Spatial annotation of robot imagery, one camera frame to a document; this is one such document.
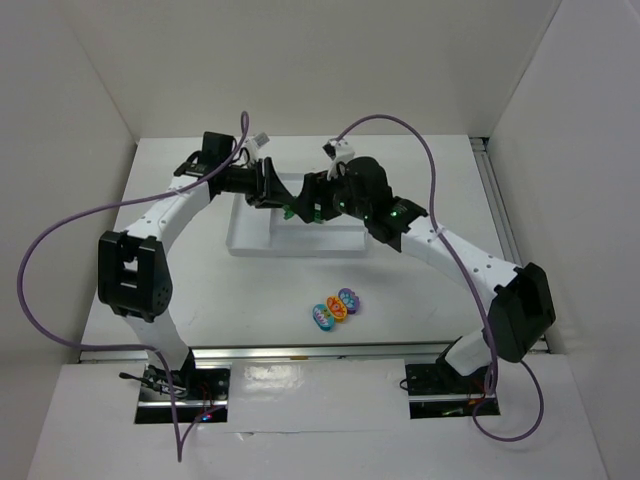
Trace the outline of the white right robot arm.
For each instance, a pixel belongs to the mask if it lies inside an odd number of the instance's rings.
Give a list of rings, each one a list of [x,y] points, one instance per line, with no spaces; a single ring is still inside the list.
[[[440,356],[462,377],[495,367],[498,360],[521,361],[556,320],[541,267],[502,260],[447,230],[420,205],[394,195],[384,168],[372,157],[305,175],[291,209],[303,220],[358,219],[373,239],[466,288],[482,327],[455,340]]]

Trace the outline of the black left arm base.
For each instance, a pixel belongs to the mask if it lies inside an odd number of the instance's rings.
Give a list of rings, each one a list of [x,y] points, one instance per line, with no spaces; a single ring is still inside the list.
[[[175,381],[177,419],[190,424],[197,416],[201,423],[226,423],[231,369],[229,366],[197,369],[187,383]],[[134,423],[139,425],[172,422],[168,384],[150,366],[143,374],[120,372],[119,378],[139,385]]]

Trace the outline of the green square lego brick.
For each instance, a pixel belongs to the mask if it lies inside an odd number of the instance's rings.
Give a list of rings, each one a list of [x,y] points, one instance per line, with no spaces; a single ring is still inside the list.
[[[288,221],[296,216],[296,213],[291,209],[289,205],[284,205],[282,207],[283,210],[283,219]]]

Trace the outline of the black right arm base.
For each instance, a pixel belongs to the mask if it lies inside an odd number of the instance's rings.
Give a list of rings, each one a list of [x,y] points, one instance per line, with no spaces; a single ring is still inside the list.
[[[481,367],[464,377],[445,364],[406,364],[398,386],[408,394],[410,418],[470,417],[476,407],[479,416],[499,415],[497,400],[485,392],[487,370]]]

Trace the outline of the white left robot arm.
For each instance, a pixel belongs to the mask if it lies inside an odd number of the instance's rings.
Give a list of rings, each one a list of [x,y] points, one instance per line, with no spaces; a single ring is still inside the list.
[[[153,347],[149,362],[158,377],[170,373],[185,384],[195,370],[192,350],[169,313],[173,283],[167,254],[175,240],[223,192],[243,194],[256,208],[279,208],[293,200],[271,159],[259,156],[268,141],[264,133],[242,144],[230,135],[205,133],[201,149],[174,171],[167,197],[126,229],[99,239],[99,300],[124,319],[140,343]]]

